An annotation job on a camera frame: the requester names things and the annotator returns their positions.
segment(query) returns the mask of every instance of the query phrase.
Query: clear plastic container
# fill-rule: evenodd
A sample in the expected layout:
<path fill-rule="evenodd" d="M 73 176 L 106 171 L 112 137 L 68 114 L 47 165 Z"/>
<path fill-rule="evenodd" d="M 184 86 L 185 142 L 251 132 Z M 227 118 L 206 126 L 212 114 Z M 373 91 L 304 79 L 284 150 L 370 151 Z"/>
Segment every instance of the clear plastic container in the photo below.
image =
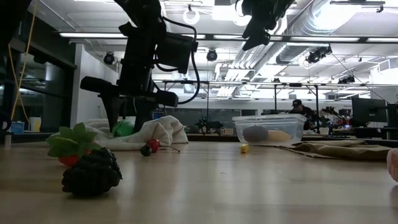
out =
<path fill-rule="evenodd" d="M 257 146 L 285 146 L 301 141 L 304 122 L 307 119 L 301 114 L 275 114 L 240 116 L 233 117 L 232 120 L 235 122 L 236 132 L 241 143 Z M 244 130 L 252 126 L 262 126 L 263 128 L 251 128 L 254 131 L 245 131 L 245 139 Z M 260 136 L 255 138 L 262 139 L 262 141 L 247 141 L 250 139 L 248 133 Z"/>

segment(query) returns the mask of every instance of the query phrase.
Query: table surface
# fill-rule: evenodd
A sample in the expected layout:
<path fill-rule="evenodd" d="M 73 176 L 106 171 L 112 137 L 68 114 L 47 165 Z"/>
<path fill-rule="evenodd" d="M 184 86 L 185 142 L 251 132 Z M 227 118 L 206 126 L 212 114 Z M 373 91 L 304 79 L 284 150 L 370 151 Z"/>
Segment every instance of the table surface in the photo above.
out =
<path fill-rule="evenodd" d="M 150 157 L 116 152 L 118 187 L 61 191 L 65 167 L 43 144 L 0 149 L 1 223 L 398 223 L 384 163 L 312 159 L 272 147 L 192 142 Z"/>

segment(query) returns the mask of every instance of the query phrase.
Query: toy strawberry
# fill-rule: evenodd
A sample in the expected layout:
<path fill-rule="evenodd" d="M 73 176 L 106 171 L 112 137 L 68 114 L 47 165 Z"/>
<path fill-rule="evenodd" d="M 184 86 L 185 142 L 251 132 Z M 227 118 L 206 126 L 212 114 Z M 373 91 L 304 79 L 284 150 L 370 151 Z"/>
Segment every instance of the toy strawberry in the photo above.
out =
<path fill-rule="evenodd" d="M 57 157 L 58 161 L 66 166 L 71 167 L 85 154 L 101 149 L 101 146 L 94 142 L 97 133 L 86 131 L 83 123 L 76 124 L 73 129 L 60 127 L 59 131 L 59 135 L 50 136 L 45 140 L 51 147 L 47 155 Z"/>

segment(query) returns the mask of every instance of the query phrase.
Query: yellow cable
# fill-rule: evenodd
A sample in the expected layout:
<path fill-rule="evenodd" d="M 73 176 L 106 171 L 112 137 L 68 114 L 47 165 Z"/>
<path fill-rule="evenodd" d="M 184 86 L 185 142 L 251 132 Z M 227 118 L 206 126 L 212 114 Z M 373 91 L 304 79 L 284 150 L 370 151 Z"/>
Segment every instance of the yellow cable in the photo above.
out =
<path fill-rule="evenodd" d="M 15 109 L 17 106 L 17 101 L 18 101 L 18 96 L 19 96 L 19 89 L 21 88 L 22 85 L 22 79 L 24 77 L 24 73 L 25 73 L 25 69 L 26 69 L 26 63 L 27 63 L 27 57 L 28 57 L 28 53 L 29 53 L 29 48 L 30 48 L 30 42 L 32 40 L 32 33 L 33 33 L 33 26 L 35 24 L 35 18 L 36 18 L 36 10 L 37 10 L 37 5 L 39 3 L 39 0 L 36 0 L 35 6 L 34 6 L 34 10 L 33 10 L 33 18 L 32 18 L 32 24 L 30 25 L 30 32 L 29 32 L 29 39 L 27 41 L 27 45 L 26 45 L 26 53 L 25 53 L 25 61 L 24 61 L 24 66 L 22 68 L 22 73 L 21 73 L 21 77 L 19 79 L 19 84 L 17 86 L 17 97 L 15 98 L 15 102 L 14 102 L 14 106 L 12 107 L 12 113 L 11 113 L 11 119 L 14 118 L 15 115 Z"/>
<path fill-rule="evenodd" d="M 12 53 L 11 53 L 11 46 L 10 46 L 10 45 L 8 45 L 8 54 L 9 54 L 10 60 L 11 60 L 11 68 L 12 68 L 12 74 L 14 75 L 15 86 L 16 86 L 17 89 L 18 89 L 17 75 L 16 75 L 16 73 L 15 73 L 14 61 L 13 61 L 13 59 L 12 59 Z M 17 99 L 18 99 L 18 98 L 20 99 L 20 101 L 21 101 L 21 106 L 22 106 L 22 110 L 24 111 L 25 118 L 26 118 L 27 122 L 29 123 L 29 118 L 28 118 L 28 116 L 27 116 L 27 114 L 26 114 L 24 102 L 22 101 L 22 97 L 21 97 L 21 93 L 19 93 L 19 89 L 17 90 L 17 96 L 16 96 L 16 97 L 17 97 Z"/>

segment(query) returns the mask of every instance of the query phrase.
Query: cap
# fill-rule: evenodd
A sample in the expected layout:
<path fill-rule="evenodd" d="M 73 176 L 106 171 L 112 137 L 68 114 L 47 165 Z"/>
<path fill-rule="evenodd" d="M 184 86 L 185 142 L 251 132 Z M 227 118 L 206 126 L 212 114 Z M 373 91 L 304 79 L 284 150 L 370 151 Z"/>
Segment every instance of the cap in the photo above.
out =
<path fill-rule="evenodd" d="M 303 105 L 303 103 L 301 102 L 301 100 L 294 100 L 294 101 L 293 101 L 293 105 L 292 105 L 292 106 L 299 106 L 299 105 Z"/>

